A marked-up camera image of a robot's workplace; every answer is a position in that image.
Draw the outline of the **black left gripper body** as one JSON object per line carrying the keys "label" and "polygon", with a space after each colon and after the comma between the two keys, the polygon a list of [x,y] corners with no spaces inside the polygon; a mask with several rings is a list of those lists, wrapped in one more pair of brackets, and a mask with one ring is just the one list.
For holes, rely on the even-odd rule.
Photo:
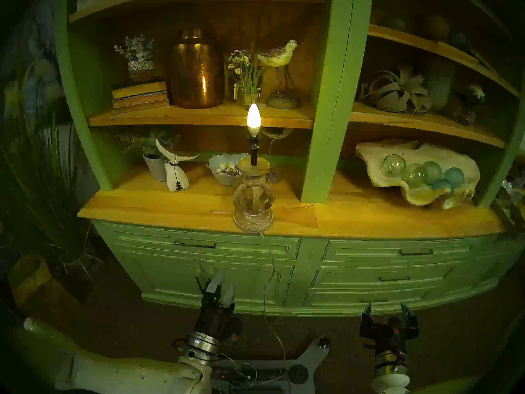
{"label": "black left gripper body", "polygon": [[235,313],[236,303],[224,304],[219,301],[220,291],[203,291],[200,314],[194,325],[194,332],[207,335],[218,341],[237,341],[242,332],[242,320]]}

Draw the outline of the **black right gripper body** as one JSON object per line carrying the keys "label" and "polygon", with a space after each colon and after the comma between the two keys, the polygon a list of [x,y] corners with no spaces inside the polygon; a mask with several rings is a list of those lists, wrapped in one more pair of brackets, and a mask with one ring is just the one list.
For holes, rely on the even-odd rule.
{"label": "black right gripper body", "polygon": [[406,342],[416,339],[418,335],[418,319],[414,315],[409,316],[405,324],[397,317],[391,317],[386,324],[379,324],[369,315],[361,316],[360,337],[374,341],[363,347],[374,350],[376,355],[387,351],[407,354]]}

